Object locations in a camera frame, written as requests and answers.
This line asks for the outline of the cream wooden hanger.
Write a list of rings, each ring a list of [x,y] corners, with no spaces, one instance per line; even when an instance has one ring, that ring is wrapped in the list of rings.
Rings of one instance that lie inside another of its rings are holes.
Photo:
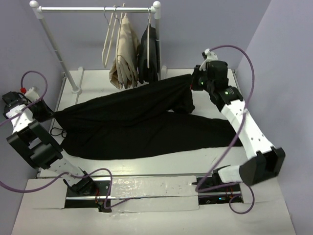
[[[110,19],[107,20],[108,23],[108,29],[106,32],[106,37],[105,37],[105,41],[103,44],[103,49],[102,49],[102,54],[101,54],[101,59],[102,59],[102,64],[103,67],[106,68],[107,64],[108,64],[108,59],[109,59],[109,55],[110,55],[110,51],[111,51],[111,47],[112,47],[112,39],[114,36],[114,27],[116,25],[116,19],[115,19],[115,15],[114,12],[111,13]]]

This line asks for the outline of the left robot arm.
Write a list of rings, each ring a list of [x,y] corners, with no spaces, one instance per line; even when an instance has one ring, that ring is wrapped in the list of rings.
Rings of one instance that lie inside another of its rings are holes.
[[[95,181],[63,157],[61,146],[41,125],[54,115],[45,101],[39,100],[35,91],[8,92],[2,100],[5,103],[3,115],[13,126],[12,135],[7,137],[10,146],[32,168],[60,174],[72,192],[85,196],[95,193]]]

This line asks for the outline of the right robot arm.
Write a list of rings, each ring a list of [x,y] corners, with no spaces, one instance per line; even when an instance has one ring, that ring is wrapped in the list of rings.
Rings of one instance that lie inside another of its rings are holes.
[[[224,191],[230,183],[249,186],[279,175],[285,152],[276,148],[262,133],[236,87],[228,84],[228,65],[224,61],[206,62],[205,67],[194,67],[192,89],[206,91],[210,100],[229,121],[246,152],[247,161],[242,165],[227,165],[213,170],[208,181],[217,191]]]

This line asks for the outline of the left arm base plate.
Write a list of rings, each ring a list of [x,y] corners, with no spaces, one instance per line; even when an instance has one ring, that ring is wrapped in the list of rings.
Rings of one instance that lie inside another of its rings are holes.
[[[95,180],[95,186],[90,192],[82,193],[67,189],[65,209],[87,209],[94,208],[98,212],[110,213],[112,209],[106,209],[104,202],[109,189],[109,180]]]

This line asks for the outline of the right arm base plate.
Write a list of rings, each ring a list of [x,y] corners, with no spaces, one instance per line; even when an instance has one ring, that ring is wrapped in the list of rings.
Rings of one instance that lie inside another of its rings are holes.
[[[205,179],[198,190],[198,203],[200,205],[213,205],[213,204],[228,204],[232,202],[243,202],[241,196],[241,188],[239,184],[223,186],[224,185],[217,176],[210,176]]]

